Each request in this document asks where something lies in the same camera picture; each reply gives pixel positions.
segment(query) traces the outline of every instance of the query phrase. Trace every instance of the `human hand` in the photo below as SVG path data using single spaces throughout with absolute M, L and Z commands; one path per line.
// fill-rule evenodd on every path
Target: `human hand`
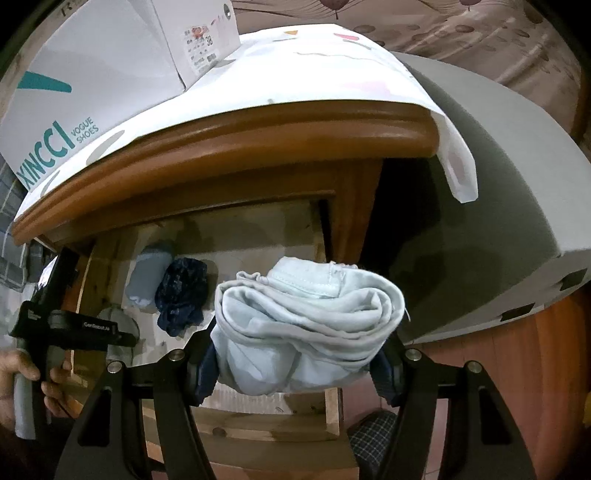
M 66 380 L 71 368 L 70 362 L 64 361 L 62 368 L 51 369 L 51 381 L 44 381 L 41 384 L 41 390 L 46 395 L 45 405 L 57 417 L 67 416 L 59 404 L 63 398 L 59 384 Z M 14 430 L 13 388 L 16 373 L 32 381 L 39 380 L 40 377 L 39 369 L 27 353 L 16 349 L 0 350 L 0 424 L 9 430 Z

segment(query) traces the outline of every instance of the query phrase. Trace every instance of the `dark blue cloth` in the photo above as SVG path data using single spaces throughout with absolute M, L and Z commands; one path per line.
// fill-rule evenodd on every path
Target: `dark blue cloth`
M 154 297 L 160 311 L 158 326 L 175 337 L 189 325 L 201 324 L 206 299 L 207 265 L 194 258 L 176 259 L 166 269 Z

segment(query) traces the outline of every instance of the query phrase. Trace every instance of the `finger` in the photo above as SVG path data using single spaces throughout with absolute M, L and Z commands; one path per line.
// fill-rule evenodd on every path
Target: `finger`
M 45 397 L 43 400 L 47 409 L 54 417 L 65 418 L 68 415 L 61 409 L 59 403 L 55 398 Z
M 20 372 L 29 380 L 39 380 L 41 374 L 28 353 L 21 350 L 0 351 L 0 372 Z
M 60 400 L 64 394 L 61 391 L 61 388 L 56 385 L 55 383 L 51 382 L 42 382 L 41 383 L 41 391 L 48 397 L 56 398 Z
M 55 383 L 64 383 L 70 376 L 70 371 L 66 371 L 60 367 L 53 367 L 49 370 L 49 378 Z

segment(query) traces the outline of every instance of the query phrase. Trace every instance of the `checkered fabric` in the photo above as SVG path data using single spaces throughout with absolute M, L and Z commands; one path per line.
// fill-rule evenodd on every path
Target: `checkered fabric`
M 349 443 L 359 465 L 360 479 L 376 478 L 396 425 L 396 414 L 381 410 L 349 432 Z
M 26 188 L 0 155 L 0 284 L 18 292 L 27 282 L 39 280 L 49 253 L 38 242 L 17 247 L 10 234 L 26 194 Z

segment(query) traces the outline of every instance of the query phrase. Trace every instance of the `wooden board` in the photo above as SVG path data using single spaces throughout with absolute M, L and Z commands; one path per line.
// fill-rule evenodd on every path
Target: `wooden board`
M 156 421 L 144 417 L 150 458 L 163 461 Z M 346 436 L 326 442 L 264 442 L 201 434 L 217 480 L 357 480 Z
M 236 413 L 323 414 L 326 411 L 325 403 L 324 392 L 275 393 L 252 397 L 218 383 L 212 395 L 205 399 L 202 406 Z
M 328 404 L 326 414 L 237 413 L 215 408 L 192 407 L 199 433 L 266 442 L 321 442 L 339 436 L 339 403 Z M 144 416 L 156 419 L 154 402 L 144 400 Z

